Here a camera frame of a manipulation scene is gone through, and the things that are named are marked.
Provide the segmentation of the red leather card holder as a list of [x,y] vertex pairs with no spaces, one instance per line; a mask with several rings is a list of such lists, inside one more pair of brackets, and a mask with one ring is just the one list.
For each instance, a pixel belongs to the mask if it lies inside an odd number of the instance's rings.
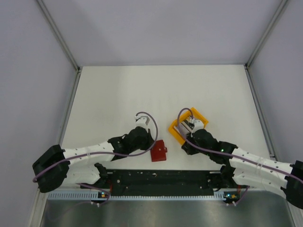
[[151,149],[152,162],[160,162],[167,160],[168,150],[165,146],[164,140],[157,140],[153,148]]

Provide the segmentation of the yellow plastic card bin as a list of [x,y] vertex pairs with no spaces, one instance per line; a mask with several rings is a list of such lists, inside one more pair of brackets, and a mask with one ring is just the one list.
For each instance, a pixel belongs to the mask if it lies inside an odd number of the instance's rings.
[[[205,128],[209,123],[209,121],[198,110],[196,110],[194,107],[191,107],[190,110],[181,113],[179,118],[180,129],[185,135],[191,133],[194,128],[194,122],[198,120],[202,122],[203,128]],[[169,126],[168,132],[181,146],[186,142],[179,132],[177,120],[174,120],[173,123]]]

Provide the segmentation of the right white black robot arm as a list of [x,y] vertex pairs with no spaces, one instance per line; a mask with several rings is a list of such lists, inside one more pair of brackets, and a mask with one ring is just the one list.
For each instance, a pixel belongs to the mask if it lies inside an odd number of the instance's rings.
[[297,208],[303,207],[303,163],[284,163],[253,155],[235,144],[218,141],[205,129],[182,135],[188,155],[204,154],[222,166],[226,187],[244,185],[275,193]]

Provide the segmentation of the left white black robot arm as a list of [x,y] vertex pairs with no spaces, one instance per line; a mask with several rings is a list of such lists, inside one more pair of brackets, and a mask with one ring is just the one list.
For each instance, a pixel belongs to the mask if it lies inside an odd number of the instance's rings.
[[53,145],[33,163],[33,182],[42,193],[75,184],[82,188],[101,188],[108,182],[104,163],[135,157],[137,150],[144,154],[153,148],[155,141],[150,129],[137,126],[128,134],[97,145],[71,149]]

